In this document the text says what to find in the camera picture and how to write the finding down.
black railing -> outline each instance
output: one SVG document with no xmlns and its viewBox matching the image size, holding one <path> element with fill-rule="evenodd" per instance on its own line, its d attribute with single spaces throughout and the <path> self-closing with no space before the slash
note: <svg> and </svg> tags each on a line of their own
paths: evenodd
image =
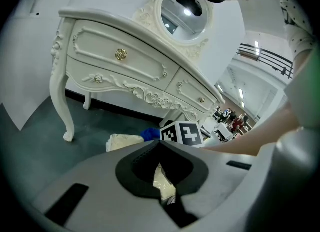
<svg viewBox="0 0 320 232">
<path fill-rule="evenodd" d="M 253 45 L 241 43 L 239 46 L 237 54 L 245 56 L 247 58 L 253 59 L 257 62 L 262 62 L 270 65 L 276 71 L 281 72 L 281 74 L 292 78 L 294 64 L 287 58 L 284 58 L 272 51 L 265 50 L 263 48 L 257 48 Z"/>
</svg>

green floor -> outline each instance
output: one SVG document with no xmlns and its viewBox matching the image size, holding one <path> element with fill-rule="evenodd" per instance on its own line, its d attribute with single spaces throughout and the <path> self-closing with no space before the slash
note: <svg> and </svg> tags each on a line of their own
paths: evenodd
<svg viewBox="0 0 320 232">
<path fill-rule="evenodd" d="M 47 98 L 19 131 L 0 105 L 1 163 L 12 187 L 31 201 L 77 163 L 106 152 L 111 134 L 139 135 L 158 124 L 91 108 L 67 98 L 75 125 L 73 142 L 65 142 L 65 125 Z"/>
</svg>

blue cloth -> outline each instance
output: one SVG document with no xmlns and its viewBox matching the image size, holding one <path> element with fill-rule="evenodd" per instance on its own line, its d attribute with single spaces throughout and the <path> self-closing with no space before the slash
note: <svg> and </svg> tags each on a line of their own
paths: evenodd
<svg viewBox="0 0 320 232">
<path fill-rule="evenodd" d="M 141 132 L 140 136 L 145 141 L 150 141 L 153 139 L 160 139 L 160 130 L 154 129 L 154 128 L 148 128 L 148 129 L 144 130 L 143 132 Z"/>
</svg>

oval mirror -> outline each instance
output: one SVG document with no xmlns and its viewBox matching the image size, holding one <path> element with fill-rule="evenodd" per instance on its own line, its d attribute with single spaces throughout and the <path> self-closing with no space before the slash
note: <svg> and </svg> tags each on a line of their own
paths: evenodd
<svg viewBox="0 0 320 232">
<path fill-rule="evenodd" d="M 162 0 L 163 24 L 176 40 L 193 40 L 206 28 L 209 21 L 208 4 L 206 0 L 199 0 L 199 2 L 202 14 L 196 16 L 177 0 Z"/>
</svg>

drawer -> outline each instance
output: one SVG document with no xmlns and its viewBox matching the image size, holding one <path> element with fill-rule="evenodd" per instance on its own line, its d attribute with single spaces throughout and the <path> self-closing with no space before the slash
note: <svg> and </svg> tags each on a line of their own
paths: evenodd
<svg viewBox="0 0 320 232">
<path fill-rule="evenodd" d="M 127 91 L 154 107 L 180 110 L 190 121 L 198 121 L 207 115 L 153 86 L 113 71 L 88 65 L 71 57 L 67 58 L 66 74 L 84 90 L 91 92 Z"/>
<path fill-rule="evenodd" d="M 89 20 L 76 21 L 68 55 L 162 90 L 166 89 L 179 68 L 173 60 L 136 37 Z"/>
<path fill-rule="evenodd" d="M 217 101 L 209 90 L 182 68 L 178 70 L 165 91 L 203 112 L 209 111 Z"/>
</svg>

